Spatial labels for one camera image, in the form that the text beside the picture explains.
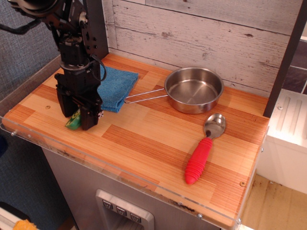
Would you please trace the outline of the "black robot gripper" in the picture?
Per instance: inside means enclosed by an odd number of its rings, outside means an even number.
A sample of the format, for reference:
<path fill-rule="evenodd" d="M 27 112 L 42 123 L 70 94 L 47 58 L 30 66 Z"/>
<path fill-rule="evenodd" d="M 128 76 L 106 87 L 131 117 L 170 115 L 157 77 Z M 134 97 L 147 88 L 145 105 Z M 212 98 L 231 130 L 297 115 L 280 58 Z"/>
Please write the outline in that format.
<path fill-rule="evenodd" d="M 83 42 L 66 40 L 59 43 L 60 66 L 63 74 L 56 74 L 57 97 L 65 117 L 72 116 L 80 107 L 81 126 L 89 130 L 98 124 L 102 99 L 97 88 L 104 79 L 100 75 L 99 58 L 87 53 Z"/>

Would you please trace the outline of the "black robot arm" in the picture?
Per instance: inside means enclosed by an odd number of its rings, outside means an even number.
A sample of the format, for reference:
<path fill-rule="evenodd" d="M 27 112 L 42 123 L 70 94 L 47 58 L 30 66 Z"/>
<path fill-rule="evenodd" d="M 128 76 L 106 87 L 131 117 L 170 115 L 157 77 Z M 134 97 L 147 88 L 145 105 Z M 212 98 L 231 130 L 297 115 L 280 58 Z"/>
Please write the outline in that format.
<path fill-rule="evenodd" d="M 13 34 L 24 34 L 40 22 L 52 32 L 60 51 L 62 74 L 56 74 L 57 97 L 65 117 L 80 111 L 81 126 L 97 125 L 102 114 L 102 99 L 97 92 L 106 75 L 96 55 L 97 38 L 92 35 L 86 9 L 78 0 L 11 0 L 11 7 L 33 21 Z"/>

